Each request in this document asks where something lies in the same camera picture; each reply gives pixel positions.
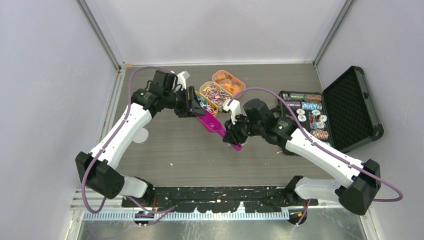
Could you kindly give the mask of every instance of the candy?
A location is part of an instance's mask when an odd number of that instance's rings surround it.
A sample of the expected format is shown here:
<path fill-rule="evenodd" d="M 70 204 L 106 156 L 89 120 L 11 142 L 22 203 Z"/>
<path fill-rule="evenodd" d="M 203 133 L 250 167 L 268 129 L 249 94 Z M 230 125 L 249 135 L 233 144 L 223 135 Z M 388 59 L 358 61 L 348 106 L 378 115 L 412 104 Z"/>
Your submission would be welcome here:
<path fill-rule="evenodd" d="M 220 87 L 223 87 L 233 95 L 242 90 L 242 85 L 239 82 L 234 81 L 231 75 L 225 73 L 215 76 L 214 81 L 216 81 Z"/>
<path fill-rule="evenodd" d="M 204 110 L 208 111 L 212 115 L 218 111 L 216 107 L 212 106 L 210 103 L 208 103 L 205 99 L 201 98 L 200 96 L 197 96 L 197 101 L 199 102 L 200 107 L 202 107 Z"/>
<path fill-rule="evenodd" d="M 201 94 L 203 94 L 203 96 L 207 97 L 213 103 L 218 105 L 218 107 L 220 108 L 223 107 L 223 104 L 227 99 L 231 98 L 228 93 L 218 88 L 215 83 L 212 83 L 211 85 L 207 86 L 203 91 L 201 91 Z"/>

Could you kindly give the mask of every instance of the metal floor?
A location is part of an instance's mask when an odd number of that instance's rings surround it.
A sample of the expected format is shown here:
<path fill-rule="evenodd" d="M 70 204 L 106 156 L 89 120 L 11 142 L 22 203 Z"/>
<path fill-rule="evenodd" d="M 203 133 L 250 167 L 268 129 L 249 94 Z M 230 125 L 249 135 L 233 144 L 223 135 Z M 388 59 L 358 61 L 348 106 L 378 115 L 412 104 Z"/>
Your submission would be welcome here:
<path fill-rule="evenodd" d="M 321 85 L 312 64 L 198 65 L 164 67 L 176 73 L 188 71 L 188 86 L 211 81 L 218 70 L 227 70 L 247 87 L 264 87 L 278 93 L 281 90 L 321 92 Z M 134 68 L 126 70 L 115 121 L 122 115 L 128 101 L 128 82 Z M 144 88 L 154 75 L 147 69 L 136 73 L 132 91 Z M 259 98 L 274 108 L 272 95 L 251 91 L 239 100 Z M 229 115 L 218 113 L 224 123 Z M 207 132 L 197 118 L 178 118 L 165 109 L 145 127 L 149 139 L 144 144 L 131 143 L 118 167 L 121 174 L 136 176 L 154 186 L 260 186 L 286 185 L 294 175 L 313 179 L 330 178 L 326 172 L 299 156 L 284 155 L 281 149 L 261 137 L 250 137 L 243 150 L 235 151 L 223 143 L 216 133 Z"/>
<path fill-rule="evenodd" d="M 311 208 L 297 228 L 286 220 L 162 221 L 138 228 L 133 221 L 84 220 L 79 240 L 366 240 L 359 216 L 343 208 Z"/>

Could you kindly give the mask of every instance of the white wall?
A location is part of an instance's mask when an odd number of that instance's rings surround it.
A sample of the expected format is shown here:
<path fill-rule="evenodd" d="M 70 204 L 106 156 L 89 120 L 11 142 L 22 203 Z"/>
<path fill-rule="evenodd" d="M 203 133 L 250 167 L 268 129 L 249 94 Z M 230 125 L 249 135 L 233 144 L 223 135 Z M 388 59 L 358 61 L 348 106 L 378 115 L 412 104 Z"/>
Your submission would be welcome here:
<path fill-rule="evenodd" d="M 0 3 L 0 238 L 58 240 L 115 69 L 74 0 Z"/>
<path fill-rule="evenodd" d="M 379 161 L 381 175 L 405 194 L 373 203 L 382 239 L 424 235 L 424 2 L 357 0 L 318 66 L 327 87 L 349 66 L 364 69 L 384 136 L 352 155 Z M 383 186 L 379 198 L 396 194 Z"/>
<path fill-rule="evenodd" d="M 311 62 L 344 0 L 88 2 L 127 64 L 186 64 Z"/>

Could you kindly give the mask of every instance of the plastic scoop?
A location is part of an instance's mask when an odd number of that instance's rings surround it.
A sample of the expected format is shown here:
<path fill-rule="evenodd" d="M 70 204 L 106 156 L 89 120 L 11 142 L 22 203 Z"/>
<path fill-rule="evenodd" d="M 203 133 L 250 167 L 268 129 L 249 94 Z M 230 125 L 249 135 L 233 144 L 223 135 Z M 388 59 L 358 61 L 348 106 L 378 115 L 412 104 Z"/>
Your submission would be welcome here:
<path fill-rule="evenodd" d="M 209 111 L 204 111 L 205 115 L 197 115 L 197 118 L 200 120 L 200 122 L 203 124 L 203 127 L 209 132 L 209 133 L 218 133 L 222 138 L 227 134 L 226 130 L 223 128 L 223 125 L 221 122 L 214 117 Z M 242 146 L 240 145 L 234 145 L 231 144 L 231 146 L 237 150 L 242 150 Z"/>

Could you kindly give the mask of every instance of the white round disk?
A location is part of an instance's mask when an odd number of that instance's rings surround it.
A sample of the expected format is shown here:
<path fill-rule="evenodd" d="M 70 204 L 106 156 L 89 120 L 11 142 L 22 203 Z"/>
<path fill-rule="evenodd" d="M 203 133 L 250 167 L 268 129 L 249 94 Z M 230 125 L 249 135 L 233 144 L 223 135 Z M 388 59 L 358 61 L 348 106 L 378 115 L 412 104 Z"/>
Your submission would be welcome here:
<path fill-rule="evenodd" d="M 305 110 L 303 110 L 302 108 L 299 108 L 296 110 L 297 115 L 305 115 Z"/>
<path fill-rule="evenodd" d="M 132 140 L 136 144 L 144 144 L 147 139 L 149 138 L 149 131 L 147 129 L 142 128 L 137 135 L 135 135 L 134 139 Z"/>

